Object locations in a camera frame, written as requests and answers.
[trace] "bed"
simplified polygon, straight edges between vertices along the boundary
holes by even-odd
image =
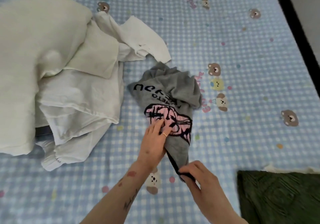
[[[95,12],[103,0],[76,1]],[[189,160],[218,176],[238,213],[237,170],[320,166],[319,97],[278,0],[108,3],[119,24],[134,15],[164,39],[168,66],[196,75],[203,102],[193,114]],[[152,57],[125,63],[125,84],[154,64]],[[126,89],[120,123],[85,162],[47,172],[38,146],[0,154],[0,223],[79,223],[136,160],[147,125]],[[168,157],[158,170],[158,194],[143,186],[126,223],[208,223]]]

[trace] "hand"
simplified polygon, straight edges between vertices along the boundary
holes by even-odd
[[[210,223],[247,223],[233,210],[219,184],[218,178],[202,162],[191,162],[183,166],[179,172],[190,173],[199,182],[200,188],[190,178],[181,175],[200,211]]]
[[[163,133],[160,129],[164,123],[164,119],[153,122],[147,129],[142,139],[138,160],[146,164],[150,171],[158,166],[161,159],[164,157],[166,150],[164,149],[166,136],[172,130],[169,126],[165,126]]]

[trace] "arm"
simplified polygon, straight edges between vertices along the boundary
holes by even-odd
[[[158,120],[146,129],[138,160],[131,165],[123,178],[108,194],[94,206],[81,224],[121,224],[125,222],[141,186],[166,153],[164,144],[171,128],[166,126],[163,130],[164,134],[159,135],[163,123],[164,120]]]
[[[195,203],[210,223],[216,224],[248,224],[233,210],[224,194],[217,176],[211,173],[200,161],[183,166],[180,173],[190,173],[200,184],[182,175],[182,179],[190,189]]]

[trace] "left hand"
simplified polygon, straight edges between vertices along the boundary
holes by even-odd
[[[160,133],[160,129],[164,123],[164,119],[153,122],[147,129],[142,139],[140,152],[138,155],[138,161],[146,164],[150,171],[158,166],[159,162],[164,157],[166,150],[164,149],[166,136],[168,136],[172,130],[169,126],[165,126],[163,133]]]

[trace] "green fabric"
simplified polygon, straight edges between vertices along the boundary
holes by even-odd
[[[237,183],[249,224],[320,224],[320,174],[238,171]]]

